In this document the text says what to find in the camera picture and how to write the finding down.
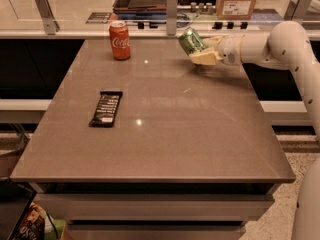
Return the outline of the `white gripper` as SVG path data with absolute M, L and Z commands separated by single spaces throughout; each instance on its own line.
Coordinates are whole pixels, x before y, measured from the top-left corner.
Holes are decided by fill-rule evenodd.
M 242 35 L 204 38 L 204 44 L 207 47 L 213 48 L 207 48 L 201 52 L 192 53 L 189 55 L 189 58 L 197 65 L 212 66 L 216 65 L 221 59 L 226 65 L 240 65 L 242 38 Z

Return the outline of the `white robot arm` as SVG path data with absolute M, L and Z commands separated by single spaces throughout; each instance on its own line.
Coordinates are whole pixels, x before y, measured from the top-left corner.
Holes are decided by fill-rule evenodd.
M 315 133 L 320 137 L 320 63 L 313 53 L 306 30 L 299 23 L 284 21 L 269 33 L 214 36 L 202 42 L 205 48 L 189 56 L 195 64 L 252 63 L 272 69 L 288 69 Z M 320 239 L 320 160 L 314 161 L 303 177 L 291 239 Z

